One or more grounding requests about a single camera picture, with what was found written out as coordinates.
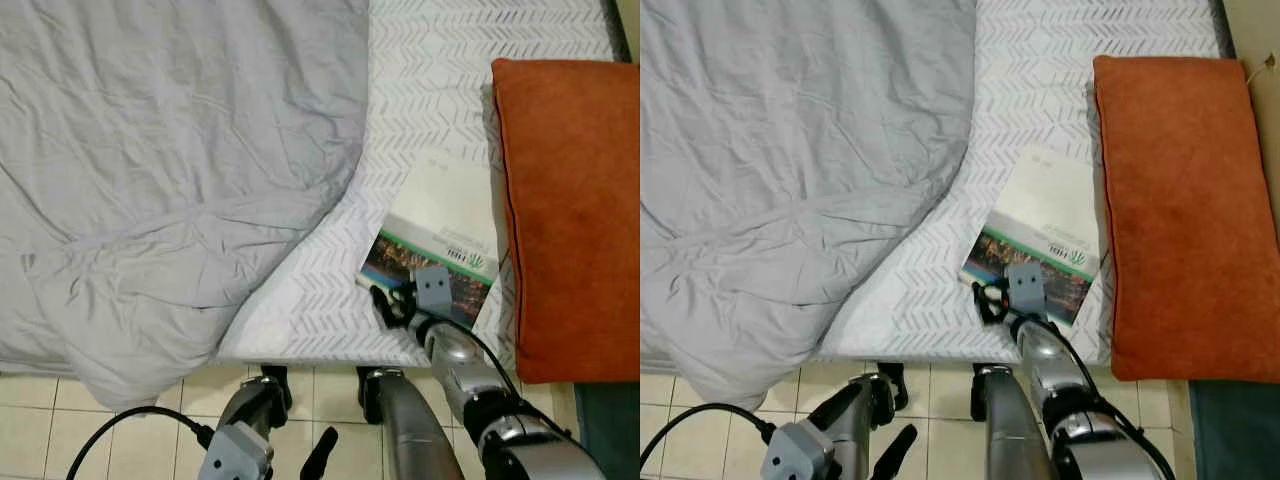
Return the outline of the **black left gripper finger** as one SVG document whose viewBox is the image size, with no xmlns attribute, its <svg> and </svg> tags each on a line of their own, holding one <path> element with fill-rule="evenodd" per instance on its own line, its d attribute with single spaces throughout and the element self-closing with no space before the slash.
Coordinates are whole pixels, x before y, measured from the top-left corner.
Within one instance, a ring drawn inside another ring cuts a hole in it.
<svg viewBox="0 0 1280 480">
<path fill-rule="evenodd" d="M 308 454 L 300 470 L 300 480 L 321 480 L 326 472 L 328 462 L 334 451 L 339 434 L 334 428 L 326 428 L 316 445 Z"/>
<path fill-rule="evenodd" d="M 893 480 L 899 475 L 902 462 L 905 461 L 909 451 L 911 449 L 915 439 L 918 436 L 918 430 L 915 425 L 906 425 L 899 435 L 890 443 L 881 457 L 876 461 L 876 465 L 870 474 L 870 480 Z"/>
</svg>

